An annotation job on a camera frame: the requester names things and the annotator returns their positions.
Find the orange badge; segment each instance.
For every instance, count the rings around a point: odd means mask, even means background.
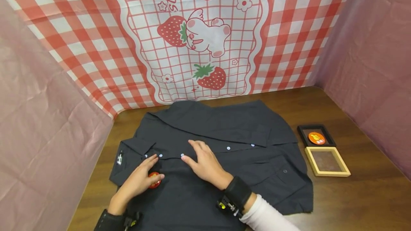
[[[309,141],[314,144],[325,144],[325,137],[317,132],[311,132],[308,134]]]
[[[152,177],[152,176],[154,176],[154,175],[160,175],[158,172],[151,172],[149,175],[148,175],[148,177]],[[160,185],[160,183],[161,183],[161,180],[159,181],[159,182],[156,182],[156,183],[154,183],[154,184],[152,184],[151,186],[149,186],[148,188],[156,188],[156,187],[158,187],[159,185]]]

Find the table surface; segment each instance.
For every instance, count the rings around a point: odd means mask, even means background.
[[[302,231],[409,231],[411,182],[319,88],[307,87],[203,101],[215,107],[262,100],[280,114],[298,137],[314,183],[314,212],[287,216]],[[116,185],[108,180],[121,140],[133,136],[146,112],[168,106],[127,110],[118,115],[87,184],[69,231],[93,230]],[[321,123],[337,144],[351,176],[315,177],[304,153],[297,126]]]

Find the red gingham backdrop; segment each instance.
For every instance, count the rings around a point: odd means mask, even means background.
[[[346,0],[7,1],[115,117],[179,99],[304,86]],[[176,44],[168,35],[178,29],[187,37]],[[195,77],[207,65],[211,72]]]

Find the shirt cuff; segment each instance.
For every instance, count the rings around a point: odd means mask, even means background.
[[[263,198],[261,195],[257,194],[257,199],[254,202],[254,204],[251,206],[251,209],[243,215],[242,218],[240,218],[240,221],[243,223],[247,223],[249,219],[251,218],[252,215],[260,208],[261,204],[263,202]]]

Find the star print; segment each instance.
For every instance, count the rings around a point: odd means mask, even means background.
[[[167,4],[165,4],[163,1],[161,1],[161,2],[160,2],[159,4],[157,4],[157,5],[158,5],[160,11],[164,11],[164,12],[167,11]]]

